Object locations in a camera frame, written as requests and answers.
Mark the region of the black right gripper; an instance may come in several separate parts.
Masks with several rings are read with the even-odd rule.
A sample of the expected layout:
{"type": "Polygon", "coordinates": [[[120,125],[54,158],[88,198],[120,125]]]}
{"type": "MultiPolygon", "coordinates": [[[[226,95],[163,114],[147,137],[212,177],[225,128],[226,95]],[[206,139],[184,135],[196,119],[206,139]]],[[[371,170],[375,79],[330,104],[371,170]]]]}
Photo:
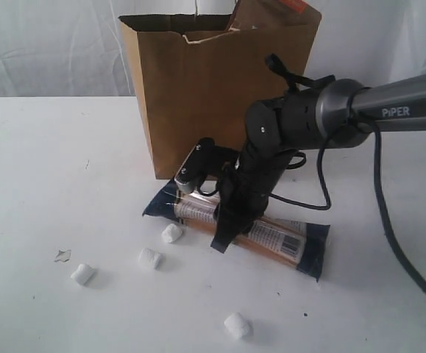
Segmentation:
{"type": "Polygon", "coordinates": [[[283,149],[263,156],[252,143],[240,151],[201,138],[174,177],[183,193],[193,193],[208,176],[218,179],[220,203],[214,210],[216,230],[210,247],[222,254],[238,235],[246,235],[264,214],[269,197],[290,161],[301,153],[283,149]]]}

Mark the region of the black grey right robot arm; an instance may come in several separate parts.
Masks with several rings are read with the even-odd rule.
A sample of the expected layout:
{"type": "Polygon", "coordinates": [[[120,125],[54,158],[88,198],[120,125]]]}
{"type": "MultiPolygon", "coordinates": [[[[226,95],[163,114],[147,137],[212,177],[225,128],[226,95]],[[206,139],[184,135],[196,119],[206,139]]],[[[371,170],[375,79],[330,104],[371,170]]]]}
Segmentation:
{"type": "Polygon", "coordinates": [[[369,134],[364,121],[382,131],[426,131],[426,74],[375,88],[328,76],[307,89],[256,101],[246,111],[242,149],[202,138],[175,182],[183,193],[193,193],[207,177],[216,178],[220,201],[211,246],[224,252],[264,214],[299,151],[358,146],[369,134]]]}

